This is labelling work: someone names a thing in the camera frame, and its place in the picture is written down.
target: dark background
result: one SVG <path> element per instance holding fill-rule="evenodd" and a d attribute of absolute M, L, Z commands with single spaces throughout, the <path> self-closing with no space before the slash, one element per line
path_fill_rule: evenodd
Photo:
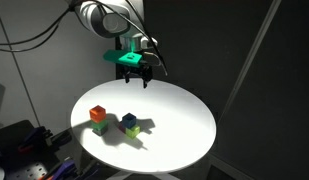
<path fill-rule="evenodd" d="M 160 45 L 169 76 L 222 113 L 272 1 L 146 0 L 146 25 Z M 64 11 L 61 0 L 0 0 L 0 41 L 31 37 Z M 101 60 L 114 40 L 97 38 L 73 14 L 41 48 L 0 52 L 0 126 L 37 122 L 15 68 L 20 63 L 41 125 L 69 127 L 78 97 L 115 79 Z M 211 154 L 255 179 L 309 179 L 309 0 L 281 3 L 228 114 Z"/>

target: red cube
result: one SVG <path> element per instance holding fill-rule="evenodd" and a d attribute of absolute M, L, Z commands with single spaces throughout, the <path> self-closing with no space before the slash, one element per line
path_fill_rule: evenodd
<path fill-rule="evenodd" d="M 106 110 L 101 106 L 97 105 L 93 109 L 90 109 L 91 120 L 99 123 L 103 121 L 106 117 Z"/>

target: blue cube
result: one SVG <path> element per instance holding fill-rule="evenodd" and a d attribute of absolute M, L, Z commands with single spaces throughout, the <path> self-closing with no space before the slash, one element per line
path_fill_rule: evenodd
<path fill-rule="evenodd" d="M 131 129 L 136 125 L 136 116 L 131 113 L 127 113 L 125 116 L 123 116 L 121 123 L 125 128 Z"/>

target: white round table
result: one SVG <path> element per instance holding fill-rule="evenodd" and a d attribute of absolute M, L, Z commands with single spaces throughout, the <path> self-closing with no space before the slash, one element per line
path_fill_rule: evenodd
<path fill-rule="evenodd" d="M 89 110 L 106 109 L 108 131 L 92 132 Z M 140 134 L 130 139 L 118 128 L 127 113 L 137 117 Z M 71 114 L 74 136 L 92 156 L 116 169 L 138 174 L 163 174 L 188 167 L 211 148 L 215 120 L 206 105 L 190 92 L 152 80 L 115 80 L 86 92 Z"/>

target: tabletop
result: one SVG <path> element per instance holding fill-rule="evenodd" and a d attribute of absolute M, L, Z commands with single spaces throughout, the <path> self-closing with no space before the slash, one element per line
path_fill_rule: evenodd
<path fill-rule="evenodd" d="M 106 109 L 108 131 L 92 132 L 89 110 Z M 127 113 L 141 128 L 130 139 L 117 127 Z M 71 114 L 74 136 L 92 156 L 114 168 L 160 174 L 186 168 L 211 148 L 215 120 L 206 105 L 190 92 L 170 83 L 152 80 L 143 89 L 142 79 L 110 81 L 86 92 Z"/>

